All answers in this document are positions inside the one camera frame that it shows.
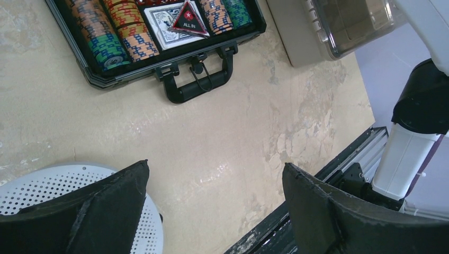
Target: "clear plastic lid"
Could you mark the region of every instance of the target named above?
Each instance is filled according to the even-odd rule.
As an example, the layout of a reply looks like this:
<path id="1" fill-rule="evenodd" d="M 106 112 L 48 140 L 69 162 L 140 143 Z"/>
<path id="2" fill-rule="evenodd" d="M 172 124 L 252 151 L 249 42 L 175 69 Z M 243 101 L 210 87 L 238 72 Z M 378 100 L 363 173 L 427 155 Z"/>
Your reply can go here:
<path id="1" fill-rule="evenodd" d="M 332 59 L 405 24 L 406 18 L 392 0 L 312 0 L 321 23 L 319 40 Z"/>

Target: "black handle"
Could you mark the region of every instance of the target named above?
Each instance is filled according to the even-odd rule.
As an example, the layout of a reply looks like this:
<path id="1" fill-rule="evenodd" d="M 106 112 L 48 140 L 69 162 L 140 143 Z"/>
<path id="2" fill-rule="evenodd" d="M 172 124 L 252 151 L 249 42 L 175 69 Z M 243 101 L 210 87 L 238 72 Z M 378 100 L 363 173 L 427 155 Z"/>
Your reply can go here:
<path id="1" fill-rule="evenodd" d="M 156 70 L 159 81 L 164 83 L 165 93 L 168 99 L 176 104 L 184 103 L 190 99 L 200 96 L 206 92 L 209 92 L 217 87 L 226 84 L 232 76 L 232 60 L 233 55 L 237 53 L 237 45 L 229 47 L 220 47 L 217 49 L 217 53 L 222 59 L 222 70 L 212 75 L 197 79 L 182 87 L 176 86 L 175 76 L 179 75 L 179 69 L 171 69 L 167 73 L 161 73 L 160 70 Z"/>

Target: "playing card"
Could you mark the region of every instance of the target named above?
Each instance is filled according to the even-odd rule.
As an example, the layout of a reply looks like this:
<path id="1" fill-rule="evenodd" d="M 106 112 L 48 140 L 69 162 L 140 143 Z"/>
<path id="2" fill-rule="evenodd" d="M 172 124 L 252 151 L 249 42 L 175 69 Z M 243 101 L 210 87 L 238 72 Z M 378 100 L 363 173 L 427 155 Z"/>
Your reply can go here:
<path id="1" fill-rule="evenodd" d="M 169 31 L 170 26 L 179 16 L 182 6 L 183 3 L 177 3 L 146 8 L 144 10 L 145 16 L 163 50 L 204 39 L 202 37 Z"/>

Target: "marble floor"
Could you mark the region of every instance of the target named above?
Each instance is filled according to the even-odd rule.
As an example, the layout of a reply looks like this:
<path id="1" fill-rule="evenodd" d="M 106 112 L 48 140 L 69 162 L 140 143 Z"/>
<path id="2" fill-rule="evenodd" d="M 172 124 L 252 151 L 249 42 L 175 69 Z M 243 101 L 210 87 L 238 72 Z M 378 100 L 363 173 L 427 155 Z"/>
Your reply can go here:
<path id="1" fill-rule="evenodd" d="M 259 3 L 267 31 L 239 48 L 231 81 L 174 105 L 152 77 L 92 88 L 43 1 L 0 0 L 0 185 L 59 162 L 148 159 L 164 253 L 226 251 L 284 201 L 285 162 L 314 174 L 374 123 L 354 55 L 292 68 Z"/>

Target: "stack of poker chips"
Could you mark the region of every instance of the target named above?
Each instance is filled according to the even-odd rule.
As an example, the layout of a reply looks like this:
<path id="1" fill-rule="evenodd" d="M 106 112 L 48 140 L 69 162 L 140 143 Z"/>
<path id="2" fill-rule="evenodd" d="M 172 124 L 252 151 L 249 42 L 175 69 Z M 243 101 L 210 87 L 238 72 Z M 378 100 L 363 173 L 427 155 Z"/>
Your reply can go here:
<path id="1" fill-rule="evenodd" d="M 103 2 L 133 62 L 159 54 L 133 0 L 103 0 Z"/>
<path id="2" fill-rule="evenodd" d="M 223 0 L 234 28 L 240 28 L 252 22 L 243 0 Z"/>
<path id="3" fill-rule="evenodd" d="M 130 64 L 98 0 L 66 0 L 66 3 L 103 71 Z"/>
<path id="4" fill-rule="evenodd" d="M 232 30 L 232 22 L 223 0 L 200 0 L 200 3 L 214 34 Z"/>

